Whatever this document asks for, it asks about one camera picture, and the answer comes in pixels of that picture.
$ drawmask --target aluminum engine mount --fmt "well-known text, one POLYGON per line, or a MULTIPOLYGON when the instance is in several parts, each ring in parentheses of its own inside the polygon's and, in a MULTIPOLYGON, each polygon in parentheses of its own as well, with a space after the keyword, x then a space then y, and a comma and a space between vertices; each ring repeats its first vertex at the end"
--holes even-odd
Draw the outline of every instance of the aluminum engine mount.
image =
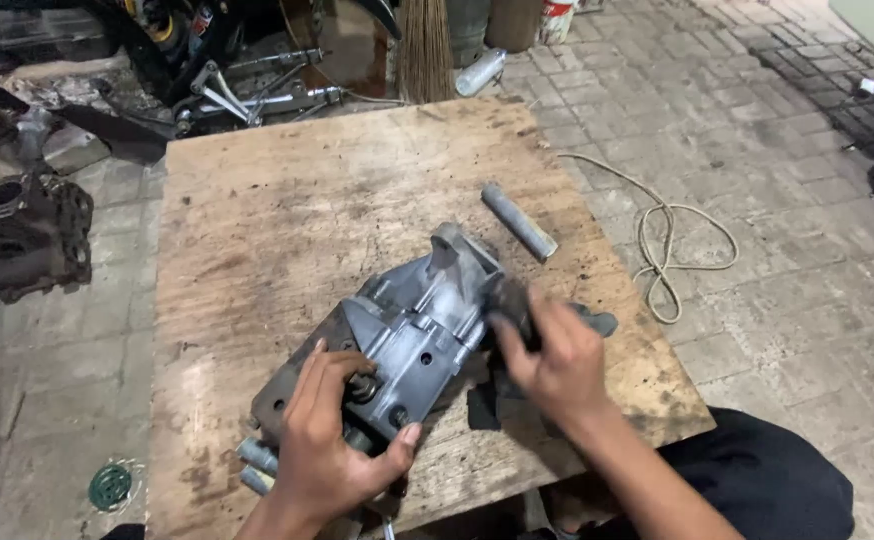
POLYGON ((90 282, 93 199, 54 175, 0 179, 0 299, 90 282))
POLYGON ((376 362, 343 403, 345 439, 375 454, 397 431, 422 421, 487 331, 485 294, 503 268, 459 226, 443 223, 433 251, 368 279, 323 320, 253 399, 267 444, 278 445, 282 411, 320 338, 329 350, 358 349, 376 362))

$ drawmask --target broom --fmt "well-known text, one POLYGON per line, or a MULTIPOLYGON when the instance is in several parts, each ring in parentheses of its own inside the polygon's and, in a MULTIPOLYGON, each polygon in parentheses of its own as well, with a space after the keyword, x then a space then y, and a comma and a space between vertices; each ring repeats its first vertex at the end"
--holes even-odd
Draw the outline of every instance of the broom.
POLYGON ((433 103, 454 97, 444 0, 404 0, 400 25, 403 41, 397 51, 396 73, 403 99, 433 103))

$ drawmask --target white bucket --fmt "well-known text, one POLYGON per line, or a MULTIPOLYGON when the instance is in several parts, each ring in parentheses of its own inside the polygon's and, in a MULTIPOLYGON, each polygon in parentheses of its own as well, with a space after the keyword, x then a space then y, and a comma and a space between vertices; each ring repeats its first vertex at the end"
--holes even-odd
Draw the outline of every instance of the white bucket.
POLYGON ((543 0, 540 12, 538 41, 544 45, 559 45, 570 31, 570 19, 577 0, 543 0))

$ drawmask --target left hand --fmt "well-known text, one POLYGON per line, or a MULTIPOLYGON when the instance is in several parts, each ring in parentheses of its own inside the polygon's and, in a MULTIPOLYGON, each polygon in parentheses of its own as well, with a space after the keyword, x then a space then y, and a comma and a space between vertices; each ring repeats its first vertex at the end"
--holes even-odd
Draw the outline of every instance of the left hand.
POLYGON ((401 429, 387 451, 376 458, 344 441, 340 411, 344 385, 354 372, 372 371, 373 363, 361 353, 327 352, 323 339, 303 363, 283 413, 274 488, 258 506, 266 506, 279 518, 279 530, 271 534, 316 534, 330 520, 382 493, 410 470, 419 423, 401 429))

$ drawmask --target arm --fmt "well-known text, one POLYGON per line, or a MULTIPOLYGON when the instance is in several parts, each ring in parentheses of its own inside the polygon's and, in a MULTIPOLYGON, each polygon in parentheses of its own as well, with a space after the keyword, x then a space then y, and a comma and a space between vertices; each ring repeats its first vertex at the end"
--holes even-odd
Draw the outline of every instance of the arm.
POLYGON ((657 452, 607 396, 603 338, 566 304, 531 287, 542 350, 527 352, 506 319, 491 316, 511 378, 604 478, 645 540, 741 539, 657 452))
POLYGON ((372 370, 372 362, 359 352, 326 352, 326 342, 317 343, 283 413, 274 488, 257 503, 236 540, 313 538, 410 470, 419 423, 401 429, 376 458, 344 442, 344 384, 353 373, 372 370))

